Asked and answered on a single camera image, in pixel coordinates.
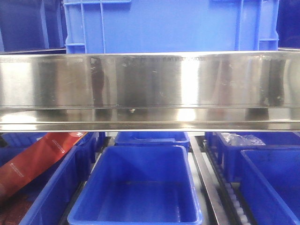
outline blue plastic crate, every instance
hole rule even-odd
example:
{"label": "blue plastic crate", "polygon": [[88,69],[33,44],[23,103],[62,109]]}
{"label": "blue plastic crate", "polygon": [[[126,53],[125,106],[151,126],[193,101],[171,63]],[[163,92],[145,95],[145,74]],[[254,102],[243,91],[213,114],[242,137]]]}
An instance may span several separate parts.
{"label": "blue plastic crate", "polygon": [[280,47],[300,48],[299,12],[300,1],[280,1],[277,23]]}
{"label": "blue plastic crate", "polygon": [[213,157],[218,163],[218,152],[217,152],[217,133],[216,132],[205,132],[205,140],[207,141],[208,150],[212,153]]}
{"label": "blue plastic crate", "polygon": [[179,131],[134,131],[119,132],[114,140],[116,145],[154,146],[180,145],[189,149],[187,132]]}
{"label": "blue plastic crate", "polygon": [[1,0],[0,52],[63,48],[65,39],[60,0]]}
{"label": "blue plastic crate", "polygon": [[283,146],[300,146],[300,136],[293,132],[233,132],[238,135],[254,135],[266,145],[232,146],[228,145],[221,133],[217,133],[218,162],[228,182],[239,182],[241,179],[241,150],[264,149]]}
{"label": "blue plastic crate", "polygon": [[46,133],[4,133],[1,137],[6,141],[9,147],[26,148],[38,141]]}
{"label": "blue plastic crate", "polygon": [[276,50],[279,0],[64,0],[68,53]]}
{"label": "blue plastic crate", "polygon": [[244,150],[240,190],[258,225],[300,224],[300,148]]}
{"label": "blue plastic crate", "polygon": [[97,142],[97,152],[101,151],[101,148],[105,143],[105,138],[106,138],[105,132],[99,132],[99,140]]}
{"label": "blue plastic crate", "polygon": [[74,204],[71,225],[197,225],[202,215],[185,149],[112,146]]}
{"label": "blue plastic crate", "polygon": [[[58,224],[78,185],[86,181],[91,172],[91,154],[95,152],[97,133],[91,134],[89,139],[80,140],[63,159],[19,191],[33,202],[20,225]],[[24,149],[0,148],[0,166]]]}

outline clear plastic bag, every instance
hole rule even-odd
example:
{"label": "clear plastic bag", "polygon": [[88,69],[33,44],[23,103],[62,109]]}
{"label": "clear plastic bag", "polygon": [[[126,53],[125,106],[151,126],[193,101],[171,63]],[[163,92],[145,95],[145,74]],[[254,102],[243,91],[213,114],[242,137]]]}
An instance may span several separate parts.
{"label": "clear plastic bag", "polygon": [[266,145],[254,135],[237,135],[234,133],[222,133],[225,141],[232,146]]}

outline red bag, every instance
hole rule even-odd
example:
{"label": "red bag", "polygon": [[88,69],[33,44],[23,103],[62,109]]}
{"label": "red bag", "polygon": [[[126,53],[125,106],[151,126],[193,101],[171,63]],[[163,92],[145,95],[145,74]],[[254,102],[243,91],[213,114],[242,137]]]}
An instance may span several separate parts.
{"label": "red bag", "polygon": [[59,161],[86,134],[47,133],[0,167],[0,204]]}

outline metal shelf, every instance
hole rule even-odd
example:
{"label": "metal shelf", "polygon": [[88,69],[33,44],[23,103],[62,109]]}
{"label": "metal shelf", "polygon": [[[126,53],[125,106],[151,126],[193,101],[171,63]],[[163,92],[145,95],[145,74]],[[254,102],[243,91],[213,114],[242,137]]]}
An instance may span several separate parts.
{"label": "metal shelf", "polygon": [[0,132],[300,130],[300,52],[0,55]]}

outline blue container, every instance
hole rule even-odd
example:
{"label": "blue container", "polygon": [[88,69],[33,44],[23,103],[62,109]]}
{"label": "blue container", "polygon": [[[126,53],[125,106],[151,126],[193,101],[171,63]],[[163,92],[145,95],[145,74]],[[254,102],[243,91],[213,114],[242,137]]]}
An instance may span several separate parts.
{"label": "blue container", "polygon": [[112,146],[74,204],[71,225],[202,222],[185,149]]}
{"label": "blue container", "polygon": [[0,52],[64,47],[60,0],[1,0]]}
{"label": "blue container", "polygon": [[300,48],[299,12],[300,1],[280,1],[277,23],[280,47]]}
{"label": "blue container", "polygon": [[265,149],[270,147],[300,146],[300,136],[293,132],[234,132],[238,135],[254,135],[266,145],[232,146],[228,145],[221,133],[217,133],[218,162],[228,182],[240,182],[242,170],[241,150]]}
{"label": "blue container", "polygon": [[68,53],[276,50],[279,0],[64,0]]}
{"label": "blue container", "polygon": [[207,147],[210,152],[212,152],[213,157],[218,163],[218,152],[217,152],[217,133],[216,132],[205,132],[205,140],[207,141]]}
{"label": "blue container", "polygon": [[97,150],[96,150],[97,152],[101,151],[101,148],[105,143],[105,138],[106,138],[105,132],[99,132],[99,140],[97,142]]}
{"label": "blue container", "polygon": [[[46,172],[19,192],[33,202],[20,225],[58,224],[73,193],[91,172],[91,152],[94,153],[97,133],[79,141],[70,152]],[[0,166],[22,152],[24,148],[0,148]]]}
{"label": "blue container", "polygon": [[26,148],[42,138],[46,133],[4,133],[2,138],[9,147]]}
{"label": "blue container", "polygon": [[244,150],[240,190],[258,225],[300,224],[300,148]]}
{"label": "blue container", "polygon": [[134,131],[119,132],[114,140],[116,145],[154,146],[180,145],[189,149],[187,132],[178,131]]}

